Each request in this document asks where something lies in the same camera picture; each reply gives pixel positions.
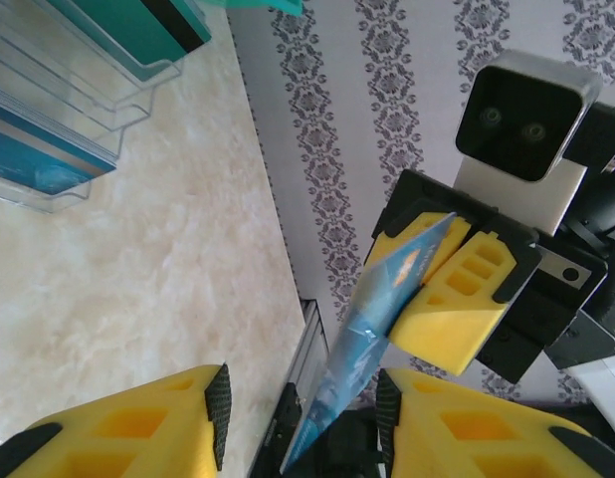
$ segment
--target teal box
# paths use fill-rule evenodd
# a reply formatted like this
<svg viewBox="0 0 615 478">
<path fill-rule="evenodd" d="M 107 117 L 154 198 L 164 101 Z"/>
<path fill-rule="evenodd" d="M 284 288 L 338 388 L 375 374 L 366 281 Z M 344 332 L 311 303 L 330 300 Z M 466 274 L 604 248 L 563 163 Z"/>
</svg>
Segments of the teal box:
<svg viewBox="0 0 615 478">
<path fill-rule="evenodd" d="M 141 81 L 210 41 L 193 0 L 48 0 Z"/>
<path fill-rule="evenodd" d="M 291 15 L 299 16 L 304 12 L 303 0 L 204 0 L 206 3 L 226 8 L 274 7 Z"/>
<path fill-rule="evenodd" d="M 107 151 L 97 151 L 96 144 L 60 124 L 48 120 L 47 126 L 52 127 L 41 127 L 0 105 L 1 178 L 54 196 L 115 170 L 112 161 L 104 159 Z"/>
</svg>

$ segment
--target yellow gripper pad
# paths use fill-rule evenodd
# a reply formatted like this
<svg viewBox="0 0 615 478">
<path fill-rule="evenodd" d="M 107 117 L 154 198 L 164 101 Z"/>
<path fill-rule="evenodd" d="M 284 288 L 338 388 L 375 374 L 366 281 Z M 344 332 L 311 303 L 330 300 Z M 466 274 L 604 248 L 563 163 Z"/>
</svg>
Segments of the yellow gripper pad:
<svg viewBox="0 0 615 478">
<path fill-rule="evenodd" d="M 410 369 L 380 371 L 376 419 L 387 477 L 615 476 L 615 453 L 576 424 Z"/>
<path fill-rule="evenodd" d="M 462 247 L 447 247 L 455 252 L 439 258 L 439 267 L 398 317 L 390 342 L 450 373 L 467 368 L 541 259 L 514 223 L 494 220 L 486 230 Z"/>
<path fill-rule="evenodd" d="M 0 446 L 1 478 L 213 478 L 232 397 L 204 365 L 56 413 Z"/>
<path fill-rule="evenodd" d="M 447 213 L 445 212 L 423 212 L 396 237 L 389 237 L 385 231 L 381 232 L 376 238 L 371 252 L 365 261 L 365 267 L 373 266 L 385 256 L 388 256 L 396 249 L 404 246 L 409 240 L 436 224 L 446 215 Z M 438 268 L 458 250 L 470 229 L 471 224 L 469 224 L 467 220 L 463 217 L 456 216 L 449 226 L 449 231 L 447 231 L 445 239 L 429 265 L 429 269 L 423 278 L 423 284 L 426 284 Z"/>
</svg>

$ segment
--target wallpaper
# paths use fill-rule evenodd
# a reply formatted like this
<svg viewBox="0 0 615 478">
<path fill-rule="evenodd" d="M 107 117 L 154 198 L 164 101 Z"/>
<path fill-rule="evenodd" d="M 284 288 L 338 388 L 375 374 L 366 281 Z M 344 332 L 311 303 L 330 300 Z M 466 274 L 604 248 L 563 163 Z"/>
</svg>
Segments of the wallpaper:
<svg viewBox="0 0 615 478">
<path fill-rule="evenodd" d="M 230 12 L 253 116 L 302 298 L 332 342 L 371 231 L 404 168 L 447 184 L 476 71 L 505 48 L 615 82 L 615 0 L 305 0 L 304 14 Z M 506 399 L 577 403 L 577 382 L 540 356 L 518 384 L 474 362 L 460 377 Z M 371 387 L 360 400 L 372 400 Z"/>
</svg>

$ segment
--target clear plastic organizer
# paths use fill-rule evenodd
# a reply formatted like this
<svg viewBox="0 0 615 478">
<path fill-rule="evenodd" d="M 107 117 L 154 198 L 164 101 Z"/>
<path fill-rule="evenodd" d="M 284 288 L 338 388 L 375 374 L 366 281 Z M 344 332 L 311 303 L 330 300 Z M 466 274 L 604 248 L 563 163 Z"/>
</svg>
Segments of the clear plastic organizer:
<svg viewBox="0 0 615 478">
<path fill-rule="evenodd" d="M 114 163 L 124 130 L 150 116 L 155 88 L 181 75 L 183 60 L 142 65 L 71 0 L 53 3 L 72 21 L 49 0 L 0 0 L 0 91 L 21 106 L 17 115 L 33 115 L 44 128 L 58 124 L 73 132 L 70 142 L 91 143 L 94 154 Z M 197 3 L 185 3 L 203 22 Z M 86 26 L 102 41 L 85 34 Z M 89 191 L 81 184 L 49 196 L 0 178 L 0 198 L 45 212 Z"/>
</svg>

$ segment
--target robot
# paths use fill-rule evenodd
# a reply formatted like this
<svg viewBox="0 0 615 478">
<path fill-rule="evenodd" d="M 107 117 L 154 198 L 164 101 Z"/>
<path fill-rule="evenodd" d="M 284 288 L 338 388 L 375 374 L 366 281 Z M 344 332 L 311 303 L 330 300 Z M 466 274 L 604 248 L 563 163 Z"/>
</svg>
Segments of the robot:
<svg viewBox="0 0 615 478">
<path fill-rule="evenodd" d="M 423 212 L 456 211 L 469 218 L 474 232 L 504 223 L 506 231 L 498 237 L 518 267 L 504 281 L 505 297 L 498 300 L 505 303 L 504 313 L 476 358 L 518 382 L 542 352 L 558 368 L 615 356 L 615 85 L 603 87 L 592 72 L 505 51 L 479 71 L 456 147 L 464 160 L 453 187 L 402 172 L 372 233 L 368 260 L 377 250 L 388 252 L 389 241 L 397 245 Z M 313 343 L 316 334 L 307 334 L 306 342 Z M 419 357 L 415 349 L 398 345 Z M 317 368 L 309 356 L 296 358 L 253 477 L 279 476 L 311 379 L 296 370 Z M 386 382 L 397 381 L 389 373 L 381 372 L 377 409 L 344 413 L 298 464 L 296 476 L 380 476 L 378 461 L 387 463 L 387 476 L 418 476 L 397 474 L 389 465 L 394 448 L 384 433 L 389 420 L 380 397 L 381 388 L 391 386 Z M 349 436 L 357 437 L 355 451 L 343 444 Z M 295 476 L 292 471 L 288 476 Z"/>
</svg>

